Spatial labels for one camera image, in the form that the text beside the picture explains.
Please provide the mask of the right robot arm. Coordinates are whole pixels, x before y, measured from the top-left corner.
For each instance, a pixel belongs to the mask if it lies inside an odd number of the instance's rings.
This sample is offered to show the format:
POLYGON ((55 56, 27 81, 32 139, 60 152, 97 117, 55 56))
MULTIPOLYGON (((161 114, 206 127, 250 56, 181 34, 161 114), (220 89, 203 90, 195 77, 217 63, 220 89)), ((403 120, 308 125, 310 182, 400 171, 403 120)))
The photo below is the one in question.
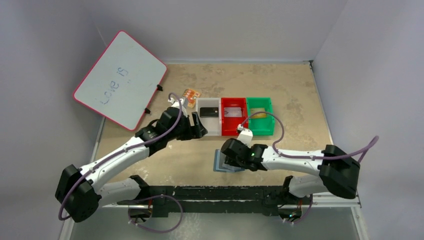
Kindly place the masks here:
POLYGON ((324 150, 274 150, 266 144, 251 147, 230 138, 220 149, 224 162, 232 167, 255 171, 287 170, 304 173, 289 178, 280 196, 288 204, 306 195, 329 192, 344 199, 354 199, 360 173, 360 163, 348 157, 335 145, 324 150))

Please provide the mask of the red plastic bin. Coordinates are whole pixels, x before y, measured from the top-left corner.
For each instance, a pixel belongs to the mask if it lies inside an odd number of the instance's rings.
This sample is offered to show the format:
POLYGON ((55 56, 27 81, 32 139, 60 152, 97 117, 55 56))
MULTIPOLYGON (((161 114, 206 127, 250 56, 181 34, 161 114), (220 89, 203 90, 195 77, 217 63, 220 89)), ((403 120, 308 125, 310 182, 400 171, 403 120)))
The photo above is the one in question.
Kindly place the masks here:
POLYGON ((222 97, 221 98, 221 135, 236 136, 237 126, 248 116, 247 101, 243 97, 222 97), (242 117, 224 117, 224 108, 241 107, 242 117))

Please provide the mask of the green plastic bin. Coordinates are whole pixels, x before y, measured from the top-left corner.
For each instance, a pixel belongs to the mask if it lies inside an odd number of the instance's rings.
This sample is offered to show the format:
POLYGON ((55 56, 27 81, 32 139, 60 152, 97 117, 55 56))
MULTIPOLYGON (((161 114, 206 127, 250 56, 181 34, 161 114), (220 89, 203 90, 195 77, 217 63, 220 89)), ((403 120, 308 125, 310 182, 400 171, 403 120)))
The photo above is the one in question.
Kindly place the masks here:
MULTIPOLYGON (((247 97, 247 115, 256 112, 274 113, 272 100, 269 97, 247 97)), ((275 129, 275 119, 268 114, 256 114, 248 119, 248 128, 254 136, 272 136, 275 129)))

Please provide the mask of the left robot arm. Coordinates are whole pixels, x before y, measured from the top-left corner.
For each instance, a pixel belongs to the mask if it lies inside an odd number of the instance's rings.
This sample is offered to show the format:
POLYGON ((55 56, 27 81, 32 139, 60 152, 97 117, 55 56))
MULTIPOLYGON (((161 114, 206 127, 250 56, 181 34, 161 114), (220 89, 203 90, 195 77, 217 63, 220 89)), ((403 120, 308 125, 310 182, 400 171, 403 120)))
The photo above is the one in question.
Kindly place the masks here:
POLYGON ((200 139, 207 133, 197 112, 188 116, 179 107, 168 107, 160 118, 103 158, 81 167, 70 164, 62 170, 54 195, 60 203, 59 220, 86 220, 105 199, 101 188, 117 174, 164 149, 170 141, 200 139))

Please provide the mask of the blue card holder wallet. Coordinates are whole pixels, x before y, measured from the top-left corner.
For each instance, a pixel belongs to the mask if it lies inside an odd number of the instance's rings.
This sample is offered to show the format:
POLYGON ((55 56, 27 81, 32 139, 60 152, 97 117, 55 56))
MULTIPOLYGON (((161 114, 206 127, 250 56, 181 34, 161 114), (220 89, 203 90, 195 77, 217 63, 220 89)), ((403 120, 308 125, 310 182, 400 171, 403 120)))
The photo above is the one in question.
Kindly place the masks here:
POLYGON ((245 170, 244 168, 232 166, 225 163, 225 159, 226 159, 226 156, 219 149, 216 149, 214 154, 214 163, 213 163, 214 172, 238 173, 245 170))

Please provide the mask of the white plastic bin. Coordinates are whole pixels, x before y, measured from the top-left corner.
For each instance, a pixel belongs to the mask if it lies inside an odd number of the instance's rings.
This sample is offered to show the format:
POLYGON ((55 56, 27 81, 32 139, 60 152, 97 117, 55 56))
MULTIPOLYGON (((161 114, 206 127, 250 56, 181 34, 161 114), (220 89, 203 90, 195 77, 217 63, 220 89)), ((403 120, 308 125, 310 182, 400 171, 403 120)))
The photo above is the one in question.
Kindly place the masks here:
POLYGON ((221 98, 219 97, 200 97, 196 100, 195 111, 199 115, 200 122, 207 129, 207 137, 221 136, 222 120, 221 120, 221 98), (214 109, 212 116, 204 116, 202 108, 214 109))

